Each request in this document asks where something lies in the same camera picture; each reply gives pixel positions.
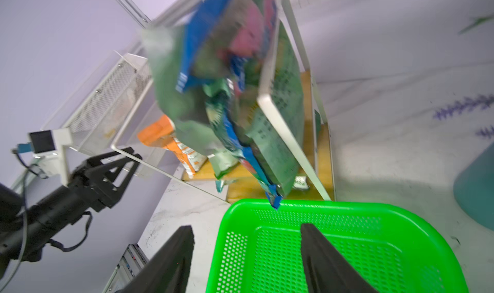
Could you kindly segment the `orange fertilizer bag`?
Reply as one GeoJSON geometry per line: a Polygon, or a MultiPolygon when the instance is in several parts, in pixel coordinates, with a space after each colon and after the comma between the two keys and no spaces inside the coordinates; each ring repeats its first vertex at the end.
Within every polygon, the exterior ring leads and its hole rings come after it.
{"type": "Polygon", "coordinates": [[[162,115],[155,123],[147,126],[138,134],[139,141],[149,147],[172,151],[189,178],[192,178],[206,162],[207,157],[182,143],[175,134],[171,119],[162,115]]]}

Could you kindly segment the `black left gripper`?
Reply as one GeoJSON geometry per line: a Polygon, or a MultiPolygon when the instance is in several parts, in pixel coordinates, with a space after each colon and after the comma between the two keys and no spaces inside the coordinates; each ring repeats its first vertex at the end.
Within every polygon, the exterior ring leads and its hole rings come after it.
{"type": "Polygon", "coordinates": [[[142,157],[128,147],[124,156],[111,151],[86,159],[72,175],[68,189],[96,212],[114,207],[123,197],[142,157]]]}

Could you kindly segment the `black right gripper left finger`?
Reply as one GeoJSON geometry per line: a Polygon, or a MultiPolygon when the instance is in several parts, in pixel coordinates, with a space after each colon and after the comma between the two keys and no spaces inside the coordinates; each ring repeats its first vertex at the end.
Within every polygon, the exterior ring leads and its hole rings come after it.
{"type": "Polygon", "coordinates": [[[121,292],[185,292],[190,276],[193,250],[192,227],[179,227],[121,292]]]}

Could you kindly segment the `green blue fertilizer bag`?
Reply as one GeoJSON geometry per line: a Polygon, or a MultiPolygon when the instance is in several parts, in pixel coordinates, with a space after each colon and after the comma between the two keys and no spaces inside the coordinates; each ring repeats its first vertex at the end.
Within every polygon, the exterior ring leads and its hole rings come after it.
{"type": "Polygon", "coordinates": [[[271,98],[298,143],[304,95],[276,0],[202,0],[187,23],[146,29],[141,37],[158,106],[177,139],[207,156],[217,179],[241,164],[279,208],[299,165],[257,102],[273,43],[271,98]]]}

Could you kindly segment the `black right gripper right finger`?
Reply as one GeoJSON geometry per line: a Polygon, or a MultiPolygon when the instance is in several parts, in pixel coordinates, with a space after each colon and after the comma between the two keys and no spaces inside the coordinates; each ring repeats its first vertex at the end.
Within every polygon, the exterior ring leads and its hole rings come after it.
{"type": "Polygon", "coordinates": [[[376,292],[312,223],[301,225],[301,256],[309,292],[376,292]]]}

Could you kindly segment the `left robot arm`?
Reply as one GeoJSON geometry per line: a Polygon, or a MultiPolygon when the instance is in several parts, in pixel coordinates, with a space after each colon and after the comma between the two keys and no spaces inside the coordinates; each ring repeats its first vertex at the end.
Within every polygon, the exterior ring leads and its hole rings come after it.
{"type": "Polygon", "coordinates": [[[38,262],[45,245],[64,253],[75,250],[53,237],[84,216],[89,226],[93,212],[119,203],[142,159],[132,148],[125,151],[128,157],[112,151],[86,159],[67,186],[58,187],[30,208],[24,195],[1,186],[1,273],[13,260],[38,262]]]}

